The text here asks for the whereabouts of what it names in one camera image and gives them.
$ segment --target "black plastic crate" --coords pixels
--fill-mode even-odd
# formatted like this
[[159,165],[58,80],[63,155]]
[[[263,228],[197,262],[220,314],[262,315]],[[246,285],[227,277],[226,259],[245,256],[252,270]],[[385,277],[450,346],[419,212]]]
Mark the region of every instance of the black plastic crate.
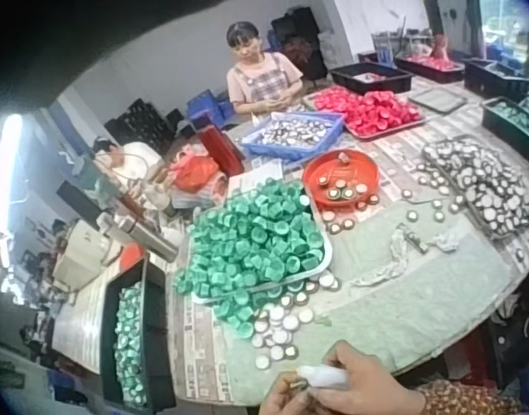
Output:
[[507,105],[514,106],[523,113],[529,115],[528,111],[509,99],[502,97],[494,98],[482,103],[483,118],[481,120],[481,125],[493,132],[493,134],[501,140],[510,144],[527,161],[529,161],[529,133],[492,109],[500,102],[506,102]]
[[[393,67],[385,67],[379,63],[363,62],[354,63],[346,67],[337,67],[330,71],[332,79],[338,85],[356,93],[364,94],[368,91],[393,91],[394,93],[405,93],[411,90],[412,75]],[[384,80],[363,82],[356,80],[354,76],[363,73],[375,73],[385,76]]]
[[440,84],[458,82],[464,78],[464,65],[456,62],[458,68],[450,71],[439,71],[433,67],[427,67],[420,63],[411,62],[407,59],[395,58],[395,64],[399,69],[420,75],[429,80],[434,80]]
[[[493,64],[501,74],[486,69]],[[497,61],[471,59],[464,61],[464,86],[484,98],[505,97],[520,102],[529,90],[529,79]]]
[[[113,344],[117,341],[118,294],[125,287],[141,281],[140,301],[142,379],[147,394],[143,408],[126,405],[116,375]],[[101,323],[99,371],[103,398],[111,406],[129,413],[157,413],[176,406],[173,380],[170,374],[167,344],[167,317],[164,272],[144,259],[112,280],[105,290]]]

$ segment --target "red plastic bag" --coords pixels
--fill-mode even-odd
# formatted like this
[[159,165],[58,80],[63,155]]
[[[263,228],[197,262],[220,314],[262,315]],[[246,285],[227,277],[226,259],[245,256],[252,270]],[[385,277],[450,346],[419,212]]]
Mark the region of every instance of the red plastic bag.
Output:
[[219,171],[219,165],[209,156],[185,156],[174,168],[176,187],[195,194]]

